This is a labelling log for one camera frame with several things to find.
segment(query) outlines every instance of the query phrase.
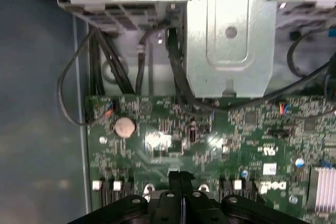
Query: green circuit board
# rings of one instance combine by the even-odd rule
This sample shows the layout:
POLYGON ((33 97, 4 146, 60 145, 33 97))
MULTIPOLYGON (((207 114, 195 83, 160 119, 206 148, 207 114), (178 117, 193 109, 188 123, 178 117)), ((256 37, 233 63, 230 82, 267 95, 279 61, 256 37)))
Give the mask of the green circuit board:
MULTIPOLYGON (((111 101, 114 114, 88 127, 92 183, 132 181, 133 193, 142 195, 148 184, 155 190, 166 189, 170 171, 186 170, 195 176, 195 189, 206 185, 217 200, 227 191, 224 181, 232 182, 230 193, 239 191, 241 181, 253 181, 258 188, 255 194, 267 206, 309 223, 336 223, 332 212, 318 214, 308 201, 313 167, 321 161, 335 164, 336 116, 296 120, 279 112, 279 102, 288 105, 288 115, 331 110, 322 97, 288 96, 193 118, 181 110, 175 97, 95 96, 87 98, 87 111, 96 118, 111 101), (114 128, 125 116, 135 126, 129 138, 119 137, 114 128)), ((241 100, 212 103, 221 106, 236 101, 241 100)), ((94 210, 102 206, 96 191, 92 205, 94 210)))

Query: blue capacitor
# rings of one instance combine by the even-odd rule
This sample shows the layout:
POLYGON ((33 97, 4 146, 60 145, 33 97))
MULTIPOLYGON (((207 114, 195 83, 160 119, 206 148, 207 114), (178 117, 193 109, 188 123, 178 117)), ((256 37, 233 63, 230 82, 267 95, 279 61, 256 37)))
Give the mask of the blue capacitor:
POLYGON ((305 165, 305 161, 303 160, 303 158, 298 158, 297 160, 295 160, 295 165, 297 168, 301 168, 305 165))
POLYGON ((243 178, 247 178, 247 176, 248 176, 248 171, 247 170, 243 170, 242 171, 242 177, 243 178))

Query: gray metal panel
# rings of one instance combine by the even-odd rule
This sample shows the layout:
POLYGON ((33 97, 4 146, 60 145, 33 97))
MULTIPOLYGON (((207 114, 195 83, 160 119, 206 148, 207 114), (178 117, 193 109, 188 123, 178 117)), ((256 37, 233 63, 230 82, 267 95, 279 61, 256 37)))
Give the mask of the gray metal panel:
MULTIPOLYGON (((67 223, 86 213, 80 128, 56 95, 74 52, 73 19, 46 0, 0 3, 0 223, 67 223)), ((85 62, 79 67, 85 87, 85 62)), ((65 94, 78 115, 75 67, 65 94)))

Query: motherboard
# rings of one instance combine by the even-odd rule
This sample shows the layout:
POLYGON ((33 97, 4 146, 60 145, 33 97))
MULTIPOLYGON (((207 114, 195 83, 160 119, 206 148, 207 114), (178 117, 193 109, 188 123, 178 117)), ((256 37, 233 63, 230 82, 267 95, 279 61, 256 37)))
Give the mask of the motherboard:
POLYGON ((129 194, 150 200, 168 189, 170 171, 186 170, 196 190, 218 201, 237 194, 308 223, 336 223, 336 115, 312 116, 332 109, 322 97, 288 96, 197 117, 175 97, 86 100, 92 118, 111 105, 113 114, 87 129, 94 210, 129 194))

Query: black cable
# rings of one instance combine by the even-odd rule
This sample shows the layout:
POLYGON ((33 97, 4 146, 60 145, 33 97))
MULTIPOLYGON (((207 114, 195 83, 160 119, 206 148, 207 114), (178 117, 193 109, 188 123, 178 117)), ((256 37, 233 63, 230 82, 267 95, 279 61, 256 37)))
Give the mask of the black cable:
POLYGON ((95 59, 94 59, 94 37, 91 37, 89 41, 89 72, 90 72, 90 95, 96 95, 96 71, 95 71, 95 59))
POLYGON ((109 116, 111 113, 111 108, 108 108, 107 111, 103 114, 101 114, 98 118, 94 119, 92 122, 88 122, 88 123, 80 123, 80 122, 76 122, 68 113, 67 109, 65 108, 65 104, 64 104, 64 100, 63 100, 63 82, 64 82, 64 78, 67 75, 70 67, 72 66, 72 64, 74 63, 74 61, 78 58, 78 56, 84 51, 87 43, 89 42, 90 38, 95 34, 96 29, 92 29, 89 34, 85 37, 85 39, 83 40, 82 44, 79 46, 79 48, 77 49, 77 51, 75 52, 74 56, 72 57, 72 59, 69 61, 69 63, 66 65, 66 67, 64 68, 63 72, 61 73, 59 79, 58 79, 58 90, 57 90, 57 94, 58 94, 58 100, 59 100, 59 104, 60 107, 62 109, 62 112, 64 114, 64 116, 66 117, 66 119, 78 126, 90 126, 90 125, 95 125, 97 124, 101 119, 105 118, 106 116, 109 116))
POLYGON ((106 61, 111 68, 111 72, 113 73, 114 78, 116 79, 116 82, 121 92, 123 94, 134 94, 134 90, 132 88, 131 82, 118 56, 115 55, 115 52, 111 49, 111 47, 109 47, 109 44, 107 43, 103 34, 100 31, 96 32, 96 37, 97 37, 100 47, 106 57, 106 61))
MULTIPOLYGON (((176 30, 175 29, 170 29, 169 30, 169 37, 168 37, 168 51, 169 51, 169 59, 170 59, 170 63, 171 63, 171 67, 173 70, 173 74, 174 74, 174 78, 176 80, 176 84, 178 86, 178 88, 183 91, 185 97, 187 98, 188 102, 190 104, 192 104, 193 106, 199 107, 202 110, 206 110, 206 111, 216 111, 216 112, 228 112, 231 110, 239 110, 239 109, 243 109, 246 107, 250 107, 250 106, 256 106, 256 105, 260 105, 268 100, 273 100, 283 94, 286 94, 288 92, 293 92, 295 90, 297 90, 299 87, 306 85, 308 82, 310 82, 311 80, 315 79, 319 74, 325 72, 328 70, 329 68, 329 62, 326 63, 325 65, 323 65, 322 67, 318 68, 317 70, 315 70, 313 73, 307 75, 306 77, 302 78, 301 80, 286 86, 282 89, 279 89, 275 92, 269 93, 267 95, 265 95, 262 98, 257 98, 257 99, 253 99, 250 100, 248 102, 242 102, 242 103, 234 103, 234 104, 228 104, 227 106, 223 107, 223 108, 219 108, 216 106, 211 106, 208 104, 204 104, 202 102, 199 102, 196 100, 196 98, 194 97, 193 93, 190 90, 189 87, 189 83, 188 80, 186 78, 185 72, 182 68, 180 59, 179 59, 179 55, 178 55, 178 46, 177 46, 177 36, 176 36, 176 30)), ((303 119, 303 118, 310 118, 310 117, 301 117, 301 116, 297 116, 295 117, 297 119, 303 119)))
MULTIPOLYGON (((162 29, 166 29, 169 24, 170 24, 169 21, 163 20, 156 27, 146 31, 146 33, 140 39, 139 45, 144 48, 145 45, 146 45, 147 39, 152 34, 156 33, 157 31, 160 31, 162 29)), ((142 80, 143 80, 144 72, 145 72, 145 53, 140 52, 140 53, 138 53, 138 74, 137 74, 137 80, 135 82, 135 93, 137 95, 141 95, 141 87, 142 87, 142 80)))
POLYGON ((190 116, 194 116, 194 117, 205 117, 205 116, 211 115, 211 112, 208 112, 208 111, 200 111, 200 110, 192 111, 191 109, 189 109, 187 104, 185 104, 183 101, 181 91, 179 87, 177 86, 177 83, 175 80, 174 82, 175 82, 176 100, 184 113, 190 116))
POLYGON ((294 51, 296 50, 297 46, 300 44, 300 42, 305 39, 306 37, 308 37, 311 34, 315 34, 315 33, 321 33, 323 31, 326 31, 328 29, 319 29, 319 30, 314 30, 314 31, 310 31, 304 35, 302 35, 299 39, 297 39, 296 41, 293 42, 293 44, 289 47, 288 52, 287 52, 287 65, 289 70, 297 77, 305 77, 306 75, 301 73, 299 71, 299 69, 295 66, 294 63, 294 51))
POLYGON ((92 64, 93 64, 93 77, 95 80, 95 86, 97 88, 97 93, 98 95, 105 95, 105 88, 104 88, 102 74, 101 74, 99 44, 95 36, 91 38, 90 46, 91 46, 90 56, 92 57, 92 64))

